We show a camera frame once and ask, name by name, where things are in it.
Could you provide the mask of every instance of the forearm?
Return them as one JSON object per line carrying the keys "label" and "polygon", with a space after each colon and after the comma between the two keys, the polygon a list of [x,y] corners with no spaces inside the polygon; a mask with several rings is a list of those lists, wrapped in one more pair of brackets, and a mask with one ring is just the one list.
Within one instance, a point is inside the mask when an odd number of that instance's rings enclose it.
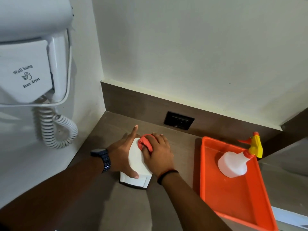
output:
{"label": "forearm", "polygon": [[3,207],[0,223],[12,231],[52,230],[52,223],[61,212],[90,186],[103,169],[103,161],[98,157],[73,165]]}
{"label": "forearm", "polygon": [[231,230],[178,173],[166,175],[162,185],[176,210],[184,231]]}

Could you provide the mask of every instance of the person's right hand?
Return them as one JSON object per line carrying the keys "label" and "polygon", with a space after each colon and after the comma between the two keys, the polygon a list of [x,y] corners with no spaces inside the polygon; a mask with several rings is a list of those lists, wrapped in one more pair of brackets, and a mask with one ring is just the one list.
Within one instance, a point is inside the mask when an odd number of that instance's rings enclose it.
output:
{"label": "person's right hand", "polygon": [[161,174],[174,169],[173,154],[167,138],[163,135],[156,133],[153,136],[145,136],[153,147],[153,152],[150,155],[147,147],[143,146],[142,153],[144,158],[144,163],[147,165],[148,169],[156,176],[159,177]]}

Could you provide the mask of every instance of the black wall plate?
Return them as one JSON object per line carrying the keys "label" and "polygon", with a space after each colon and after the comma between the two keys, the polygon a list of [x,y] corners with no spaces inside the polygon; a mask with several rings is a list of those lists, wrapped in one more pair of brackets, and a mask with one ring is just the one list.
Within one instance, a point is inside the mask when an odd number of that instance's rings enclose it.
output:
{"label": "black wall plate", "polygon": [[168,111],[164,124],[168,126],[177,127],[183,130],[188,130],[194,120],[195,120],[194,118]]}

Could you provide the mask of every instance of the wall-mounted hair dryer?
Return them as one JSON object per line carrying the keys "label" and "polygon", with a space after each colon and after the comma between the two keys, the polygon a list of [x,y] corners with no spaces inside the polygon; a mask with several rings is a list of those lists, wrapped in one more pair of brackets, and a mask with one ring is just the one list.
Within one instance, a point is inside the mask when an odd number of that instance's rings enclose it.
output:
{"label": "wall-mounted hair dryer", "polygon": [[[0,108],[38,107],[45,144],[67,146],[77,126],[53,107],[66,101],[70,88],[69,0],[0,0],[0,19],[0,89],[15,101]],[[68,129],[66,139],[57,139],[58,125]]]}

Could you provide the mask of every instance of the cleaning cloth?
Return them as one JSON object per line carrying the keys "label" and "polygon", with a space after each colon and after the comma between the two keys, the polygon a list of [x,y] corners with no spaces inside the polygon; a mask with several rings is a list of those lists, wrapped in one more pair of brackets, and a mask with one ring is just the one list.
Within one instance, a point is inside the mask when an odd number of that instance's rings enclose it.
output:
{"label": "cleaning cloth", "polygon": [[152,153],[153,151],[153,147],[152,145],[150,144],[149,140],[145,137],[147,135],[151,135],[151,134],[146,134],[144,136],[142,136],[139,140],[138,140],[138,147],[140,150],[142,150],[142,145],[145,145],[148,150],[149,150],[149,153]]}

